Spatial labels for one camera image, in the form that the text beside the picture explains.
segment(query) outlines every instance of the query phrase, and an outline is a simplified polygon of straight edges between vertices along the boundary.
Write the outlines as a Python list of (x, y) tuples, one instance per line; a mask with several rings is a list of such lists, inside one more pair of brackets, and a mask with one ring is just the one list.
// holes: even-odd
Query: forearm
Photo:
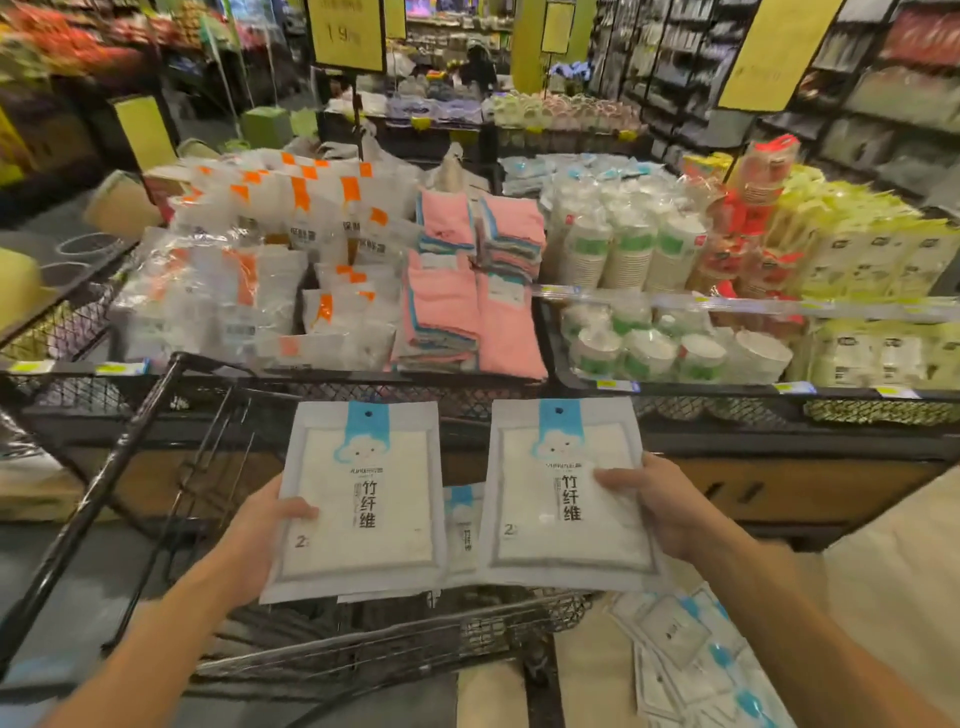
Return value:
[(732, 522), (710, 529), (693, 561), (800, 728), (950, 726), (820, 612), (792, 575)]
[(216, 575), (205, 568), (191, 570), (134, 623), (100, 670), (43, 728), (165, 726), (227, 611)]

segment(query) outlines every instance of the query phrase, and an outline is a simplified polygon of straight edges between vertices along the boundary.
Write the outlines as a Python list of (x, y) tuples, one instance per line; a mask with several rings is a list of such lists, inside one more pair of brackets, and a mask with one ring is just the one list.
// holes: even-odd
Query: yellow sign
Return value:
[(565, 54), (570, 44), (570, 31), (573, 29), (573, 14), (577, 6), (573, 3), (547, 3), (546, 18), (543, 21), (543, 40), (540, 49), (543, 53)]
[(407, 37), (407, 4), (404, 0), (383, 0), (383, 16), (387, 21), (387, 37)]
[(383, 0), (307, 0), (317, 65), (386, 73)]
[(761, 0), (717, 106), (783, 111), (843, 0)]
[(177, 161), (177, 153), (153, 96), (118, 101), (113, 107), (141, 172)]

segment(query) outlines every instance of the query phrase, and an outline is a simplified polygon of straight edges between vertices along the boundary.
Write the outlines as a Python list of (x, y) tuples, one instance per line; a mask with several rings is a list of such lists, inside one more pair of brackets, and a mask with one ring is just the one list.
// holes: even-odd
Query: paper cup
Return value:
[(585, 328), (570, 348), (570, 360), (579, 376), (616, 376), (623, 340), (607, 328)]
[(742, 354), (742, 375), (748, 377), (749, 384), (773, 384), (793, 359), (793, 352), (770, 334), (744, 329), (734, 340)]
[(624, 375), (633, 381), (662, 381), (669, 378), (677, 358), (677, 344), (655, 329), (635, 330), (623, 339)]
[(691, 384), (718, 381), (727, 363), (727, 350), (703, 333), (689, 333), (680, 340), (677, 380)]

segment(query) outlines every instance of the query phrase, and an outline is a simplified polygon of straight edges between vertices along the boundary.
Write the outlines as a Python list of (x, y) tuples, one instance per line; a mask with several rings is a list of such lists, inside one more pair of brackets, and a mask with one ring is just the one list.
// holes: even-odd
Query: stack of paper cups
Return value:
[(608, 328), (585, 328), (570, 348), (570, 361), (579, 376), (616, 376), (623, 340)]
[(596, 223), (578, 220), (566, 236), (564, 250), (564, 285), (596, 288), (603, 275), (611, 230)]
[(680, 340), (677, 380), (692, 384), (719, 381), (727, 363), (727, 350), (703, 333), (689, 333)]
[(646, 290), (682, 290), (693, 268), (695, 253), (707, 240), (707, 229), (696, 215), (671, 215), (660, 225), (650, 261)]
[(734, 339), (741, 360), (739, 378), (745, 384), (773, 384), (793, 358), (793, 352), (770, 334), (744, 329)]
[(560, 333), (570, 344), (584, 328), (606, 328), (610, 322), (610, 309), (596, 303), (573, 303), (560, 314)]
[(655, 234), (652, 225), (639, 221), (617, 229), (604, 271), (605, 288), (643, 288), (654, 253)]
[(650, 328), (652, 325), (653, 312), (650, 310), (650, 304), (640, 297), (617, 301), (612, 308), (611, 324), (613, 330), (621, 336), (635, 329)]
[(663, 381), (677, 358), (677, 344), (655, 329), (635, 330), (623, 338), (622, 371), (632, 381)]

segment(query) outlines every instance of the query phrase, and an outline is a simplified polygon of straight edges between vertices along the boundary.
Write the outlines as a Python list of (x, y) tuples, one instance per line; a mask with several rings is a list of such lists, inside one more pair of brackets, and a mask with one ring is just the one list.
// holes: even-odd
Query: stacked towel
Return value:
[(480, 371), (546, 379), (531, 313), (530, 286), (495, 273), (477, 274)]
[(402, 331), (391, 363), (398, 371), (460, 372), (476, 368), (480, 312), (466, 253), (411, 251), (404, 274)]
[(484, 195), (480, 200), (480, 263), (533, 282), (546, 247), (543, 216), (534, 200)]
[(417, 223), (423, 225), (422, 253), (459, 253), (476, 257), (476, 232), (463, 192), (424, 189), (417, 199)]

